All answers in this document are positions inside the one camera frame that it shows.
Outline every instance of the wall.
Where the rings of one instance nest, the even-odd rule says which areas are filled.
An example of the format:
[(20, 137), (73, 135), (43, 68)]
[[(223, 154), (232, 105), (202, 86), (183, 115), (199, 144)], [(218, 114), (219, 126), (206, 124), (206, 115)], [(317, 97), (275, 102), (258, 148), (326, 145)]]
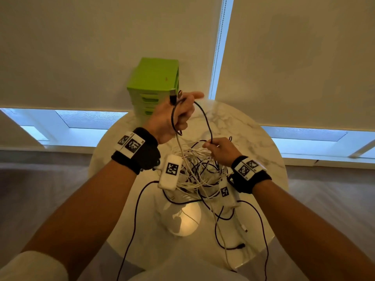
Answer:
[(42, 147), (17, 123), (0, 111), (0, 148), (2, 147)]
[(222, 0), (2, 0), (0, 106), (132, 108), (142, 56), (178, 59), (208, 94)]
[(262, 125), (375, 131), (375, 0), (234, 0), (216, 99)]

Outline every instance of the wrist strap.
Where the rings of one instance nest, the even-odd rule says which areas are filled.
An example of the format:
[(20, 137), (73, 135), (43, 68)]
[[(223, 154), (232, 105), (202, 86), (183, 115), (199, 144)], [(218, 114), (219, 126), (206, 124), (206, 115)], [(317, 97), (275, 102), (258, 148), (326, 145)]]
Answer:
[(239, 156), (232, 163), (233, 173), (228, 182), (238, 191), (251, 194), (254, 186), (264, 180), (272, 180), (265, 167), (247, 156)]
[(160, 164), (157, 140), (146, 129), (136, 128), (127, 132), (116, 144), (112, 160), (130, 168), (135, 174)]

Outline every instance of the green storage cabinet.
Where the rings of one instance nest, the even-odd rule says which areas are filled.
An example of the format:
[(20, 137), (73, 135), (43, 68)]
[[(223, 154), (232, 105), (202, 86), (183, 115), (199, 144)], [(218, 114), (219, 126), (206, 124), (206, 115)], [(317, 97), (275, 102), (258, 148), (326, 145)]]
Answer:
[(135, 115), (144, 122), (155, 106), (179, 90), (178, 60), (142, 58), (127, 84)]

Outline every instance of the forearm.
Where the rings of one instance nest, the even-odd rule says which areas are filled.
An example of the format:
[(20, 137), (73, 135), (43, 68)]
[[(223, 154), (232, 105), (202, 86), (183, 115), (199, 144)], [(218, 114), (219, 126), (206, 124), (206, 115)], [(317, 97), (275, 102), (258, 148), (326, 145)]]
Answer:
[(253, 188), (280, 244), (310, 280), (375, 279), (375, 267), (346, 236), (272, 181)]
[(75, 280), (115, 227), (135, 178), (110, 161), (46, 220), (23, 251), (52, 256)]

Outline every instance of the marble table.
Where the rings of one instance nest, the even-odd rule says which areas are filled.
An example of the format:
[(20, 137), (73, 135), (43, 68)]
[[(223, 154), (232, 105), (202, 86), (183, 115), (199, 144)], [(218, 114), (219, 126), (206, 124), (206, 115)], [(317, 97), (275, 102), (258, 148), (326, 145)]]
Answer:
[[(273, 181), (283, 189), (288, 190), (288, 178), (284, 161), (272, 139), (254, 120), (227, 104), (213, 100), (199, 100), (198, 103), (207, 114), (214, 137), (232, 136), (232, 142), (244, 155), (260, 161), (267, 168)], [(195, 109), (188, 124), (189, 127), (183, 131), (183, 136), (180, 137), (181, 143), (210, 138), (204, 116), (198, 108)], [(138, 126), (139, 122), (134, 113), (130, 112), (106, 132), (94, 150), (88, 170), (89, 177), (93, 176), (110, 161), (114, 146), (123, 134)], [(171, 148), (176, 146), (176, 139), (172, 139), (158, 148), (162, 157), (164, 157), (170, 153)], [(138, 175), (120, 219), (108, 238), (108, 243), (120, 256), (124, 256), (133, 232), (135, 203), (140, 190), (148, 182), (154, 180), (158, 180), (156, 171), (143, 171)], [(244, 193), (240, 194), (240, 198), (253, 204), (260, 212), (264, 223), (266, 240), (269, 243), (273, 239), (274, 233), (255, 198), (253, 195)], [(219, 267), (228, 268), (224, 250), (218, 246), (215, 240), (215, 224), (212, 213), (202, 202), (191, 203), (189, 204), (193, 205), (191, 208), (184, 208), (185, 212), (198, 211), (200, 220), (192, 222), (197, 224), (197, 226), (193, 227), (194, 232), (184, 237), (173, 235), (164, 226), (165, 223), (162, 221), (163, 216), (160, 211), (161, 203), (170, 206), (170, 203), (166, 201), (157, 185), (151, 184), (143, 192), (139, 202), (137, 230), (126, 260), (143, 269), (152, 269), (165, 261), (177, 244), (183, 240), (200, 258)], [(219, 213), (221, 209), (220, 201), (214, 201), (213, 208), (216, 213)], [(236, 217), (229, 221), (220, 220), (218, 222), (227, 247), (237, 246), (242, 242), (246, 244), (246, 247), (241, 250), (228, 251), (228, 259), (233, 268), (248, 262), (265, 249), (262, 228), (256, 212), (249, 205), (241, 203), (241, 206), (236, 210), (236, 214)], [(228, 213), (223, 213), (222, 216), (227, 217)], [(238, 228), (238, 220), (247, 228), (248, 232), (246, 234), (243, 234), (241, 229)], [(182, 221), (183, 223), (188, 223), (186, 219), (182, 219)]]

